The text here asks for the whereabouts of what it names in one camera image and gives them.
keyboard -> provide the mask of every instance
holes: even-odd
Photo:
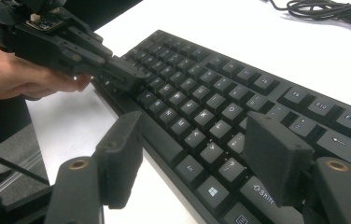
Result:
[[[249,111],[277,119],[315,158],[351,163],[351,105],[161,30],[122,58],[146,85],[134,95],[99,78],[94,87],[117,114],[143,113],[144,148],[207,223],[303,223],[243,160]]]

white table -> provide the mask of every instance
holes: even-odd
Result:
[[[351,105],[351,26],[298,21],[260,0],[144,0],[97,31],[121,56],[154,31],[249,63]],[[28,102],[51,184],[59,166],[90,156],[117,118],[92,85]],[[106,223],[202,223],[145,153],[125,209]]]

spacebar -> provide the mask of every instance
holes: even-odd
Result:
[[[187,150],[147,113],[143,114],[142,127],[144,138],[170,167],[175,167],[187,155]]]
[[[321,151],[324,154],[329,152],[351,163],[351,138],[328,130],[318,139],[317,144],[319,146],[318,149],[324,150]]]

human hand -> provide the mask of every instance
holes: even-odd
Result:
[[[20,94],[41,98],[56,91],[83,91],[90,81],[88,75],[73,79],[0,50],[0,99]]]

shift key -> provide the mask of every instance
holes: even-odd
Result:
[[[255,176],[242,186],[240,193],[250,211],[263,218],[263,223],[303,224],[302,214],[293,207],[277,207],[266,188]]]

